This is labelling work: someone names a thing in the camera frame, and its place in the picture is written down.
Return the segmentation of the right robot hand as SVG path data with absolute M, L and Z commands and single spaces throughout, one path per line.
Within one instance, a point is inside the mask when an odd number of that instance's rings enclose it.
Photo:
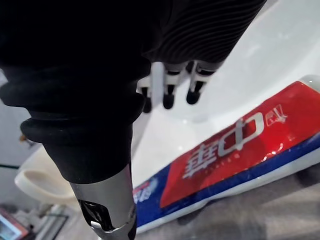
M 263 0 L 3 0 L 2 102 L 25 108 L 41 143 L 104 240 L 133 240 L 133 123 L 152 63 L 219 68 Z

